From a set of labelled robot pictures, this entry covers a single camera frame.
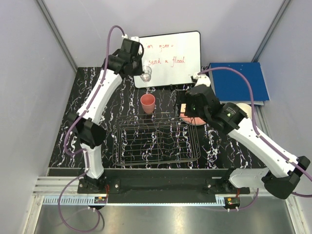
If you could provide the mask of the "pink and cream plate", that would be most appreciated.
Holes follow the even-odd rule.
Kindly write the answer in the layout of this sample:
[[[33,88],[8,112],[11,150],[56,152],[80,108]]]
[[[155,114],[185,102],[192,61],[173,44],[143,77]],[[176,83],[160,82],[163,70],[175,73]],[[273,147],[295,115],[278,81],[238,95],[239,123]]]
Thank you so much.
[[[194,126],[202,126],[206,124],[206,122],[199,117],[187,117],[185,115],[185,111],[186,111],[186,104],[183,103],[181,104],[181,108],[180,108],[180,119],[183,122],[190,124],[190,125],[194,125]]]

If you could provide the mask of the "clear drinking glass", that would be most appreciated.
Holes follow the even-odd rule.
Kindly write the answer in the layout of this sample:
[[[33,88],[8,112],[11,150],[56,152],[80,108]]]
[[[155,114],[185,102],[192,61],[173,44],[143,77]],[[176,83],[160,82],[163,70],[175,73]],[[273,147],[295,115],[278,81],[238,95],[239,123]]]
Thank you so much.
[[[150,66],[143,65],[142,66],[142,74],[140,75],[140,78],[143,82],[149,82],[152,77],[152,69]]]

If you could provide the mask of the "pink plastic cup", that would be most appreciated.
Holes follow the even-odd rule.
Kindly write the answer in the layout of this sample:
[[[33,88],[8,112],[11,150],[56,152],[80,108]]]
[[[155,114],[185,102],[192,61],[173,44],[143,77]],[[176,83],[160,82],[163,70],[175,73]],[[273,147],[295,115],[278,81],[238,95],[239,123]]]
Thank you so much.
[[[156,98],[152,94],[144,94],[140,98],[141,106],[146,114],[151,114],[155,109]]]

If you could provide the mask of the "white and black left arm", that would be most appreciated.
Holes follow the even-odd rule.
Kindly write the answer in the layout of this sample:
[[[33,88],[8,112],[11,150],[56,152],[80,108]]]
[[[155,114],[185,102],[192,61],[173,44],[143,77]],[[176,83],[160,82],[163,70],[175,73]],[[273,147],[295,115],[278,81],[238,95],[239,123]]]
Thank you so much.
[[[143,74],[143,45],[139,37],[123,39],[121,48],[108,55],[103,63],[99,78],[90,95],[79,110],[68,115],[74,131],[80,139],[81,152],[85,160],[85,175],[90,178],[88,187],[94,193],[105,188],[104,168],[101,159],[101,145],[106,131],[99,125],[102,113],[109,99],[126,76]]]

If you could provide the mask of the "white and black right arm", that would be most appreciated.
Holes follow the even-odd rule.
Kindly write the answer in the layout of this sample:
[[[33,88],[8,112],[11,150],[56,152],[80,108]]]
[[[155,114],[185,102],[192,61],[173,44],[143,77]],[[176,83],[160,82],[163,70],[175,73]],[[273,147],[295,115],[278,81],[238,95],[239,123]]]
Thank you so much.
[[[214,129],[235,139],[266,165],[263,172],[233,169],[221,181],[223,191],[233,193],[243,187],[264,188],[280,199],[295,194],[294,190],[311,162],[305,156],[297,157],[287,152],[259,130],[251,106],[222,104],[211,86],[206,84],[184,91],[177,96],[177,101],[184,105],[185,116],[198,117]]]

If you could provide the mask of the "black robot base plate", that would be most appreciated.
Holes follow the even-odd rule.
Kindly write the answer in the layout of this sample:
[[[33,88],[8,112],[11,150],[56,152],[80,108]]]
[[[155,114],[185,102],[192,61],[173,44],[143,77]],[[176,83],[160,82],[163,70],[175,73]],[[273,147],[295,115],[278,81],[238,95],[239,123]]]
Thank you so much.
[[[79,194],[108,194],[110,205],[209,205],[216,195],[248,195],[228,182],[231,169],[105,169],[82,178]]]

